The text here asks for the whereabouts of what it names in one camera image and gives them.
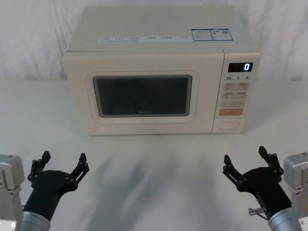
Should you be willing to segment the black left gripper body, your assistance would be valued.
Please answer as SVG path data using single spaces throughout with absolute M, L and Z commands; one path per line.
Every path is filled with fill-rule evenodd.
M 61 197 L 70 191 L 70 174 L 47 170 L 30 173 L 27 179 L 33 190 L 23 211 L 41 215 L 51 221 Z

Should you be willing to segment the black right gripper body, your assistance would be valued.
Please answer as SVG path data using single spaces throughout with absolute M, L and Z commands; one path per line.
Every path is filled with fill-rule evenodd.
M 290 208 L 291 201 L 286 195 L 280 182 L 283 169 L 259 167 L 243 174 L 242 191 L 251 193 L 267 214 Z

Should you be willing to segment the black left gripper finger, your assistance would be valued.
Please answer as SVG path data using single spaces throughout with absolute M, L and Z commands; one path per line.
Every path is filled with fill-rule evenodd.
M 76 190 L 78 184 L 84 178 L 84 176 L 89 172 L 90 168 L 87 163 L 86 154 L 82 153 L 79 157 L 79 161 L 74 170 L 66 177 L 66 184 L 68 190 Z
M 31 170 L 27 179 L 31 182 L 31 187 L 34 188 L 35 179 L 39 176 L 40 172 L 43 171 L 46 164 L 49 162 L 51 158 L 50 152 L 45 151 L 41 156 L 41 159 L 33 160 L 31 165 Z

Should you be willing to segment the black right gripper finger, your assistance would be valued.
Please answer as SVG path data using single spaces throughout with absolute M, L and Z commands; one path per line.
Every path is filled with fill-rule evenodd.
M 275 180 L 279 183 L 282 181 L 283 169 L 281 168 L 277 154 L 269 154 L 264 146 L 260 146 L 258 153 L 268 164 L 270 173 L 274 176 Z
M 223 174 L 236 186 L 237 190 L 244 192 L 245 184 L 243 175 L 233 166 L 230 157 L 224 155 Z

